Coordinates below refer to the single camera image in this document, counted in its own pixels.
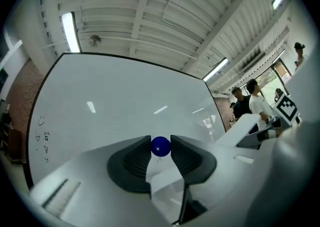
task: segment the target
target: ceiling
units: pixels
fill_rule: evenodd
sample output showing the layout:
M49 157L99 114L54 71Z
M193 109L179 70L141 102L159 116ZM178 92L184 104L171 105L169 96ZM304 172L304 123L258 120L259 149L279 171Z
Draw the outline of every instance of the ceiling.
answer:
M223 58L229 64L207 83L222 95L278 56L290 32L290 0L40 0L56 56L68 50L61 15L75 12L82 51L121 55L203 78ZM101 37L92 47L89 38ZM261 61L244 74L259 54Z

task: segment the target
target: hair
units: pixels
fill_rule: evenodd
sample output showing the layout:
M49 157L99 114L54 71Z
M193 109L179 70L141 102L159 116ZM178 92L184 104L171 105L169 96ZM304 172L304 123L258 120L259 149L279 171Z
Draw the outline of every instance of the hair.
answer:
M246 90L252 94L255 91L255 85L258 85L258 82L255 79L250 79L246 84Z
M232 88L231 93L233 94L234 92L236 92L238 90L241 91L241 89L239 87L235 86L234 88Z
M304 45L304 44L301 44L301 43L299 43L299 42L296 42L295 44L294 44L294 48L295 49L300 49L300 50L302 50L302 49L304 49L306 46Z

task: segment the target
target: whiteboard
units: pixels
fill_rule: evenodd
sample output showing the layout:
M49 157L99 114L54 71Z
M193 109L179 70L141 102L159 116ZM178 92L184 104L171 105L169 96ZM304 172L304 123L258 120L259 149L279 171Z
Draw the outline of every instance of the whiteboard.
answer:
M71 158L123 140L177 135L214 143L224 133L203 80L122 56L64 53L35 99L27 162L36 184Z

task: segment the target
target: man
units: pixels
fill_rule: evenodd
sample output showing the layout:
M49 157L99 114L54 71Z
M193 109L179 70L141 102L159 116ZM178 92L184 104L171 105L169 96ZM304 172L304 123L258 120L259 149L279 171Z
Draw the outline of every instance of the man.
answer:
M235 113L234 113L234 106L235 106L235 102L232 102L231 104L230 104L230 108L232 108L232 119L230 120L230 122L231 123L235 123L236 122L236 120L235 120Z
M297 68L302 64L302 62L305 59L305 57L303 55L304 54L304 48L305 48L305 45L302 45L299 42L296 42L294 44L295 52L298 55L298 59L297 59L296 64L295 64Z
M250 95L244 96L242 94L242 91L239 87L234 87L232 89L232 94L235 98L237 98L237 102L233 106L233 113L235 117L235 121L238 121L238 119L243 114L252 114L250 108L249 108L249 101L250 101ZM254 132L258 131L258 126L255 125L249 132L249 134L253 134Z
M267 126L267 119L272 117L272 108L267 101L258 93L260 87L255 79L251 79L246 84L246 89L251 94L249 101L249 108L253 114L260 114L261 119L258 120L257 125L259 130L264 129Z

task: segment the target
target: white shirt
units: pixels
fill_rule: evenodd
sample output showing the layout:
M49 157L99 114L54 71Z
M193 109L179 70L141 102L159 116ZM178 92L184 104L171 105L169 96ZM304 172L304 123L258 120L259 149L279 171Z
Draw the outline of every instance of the white shirt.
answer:
M260 95L258 96L251 95L250 101L249 101L249 108L253 114L259 114L261 112L264 112L268 116L273 115L271 106ZM267 123L261 118L257 121L256 124L258 125L259 130L264 129L267 126Z

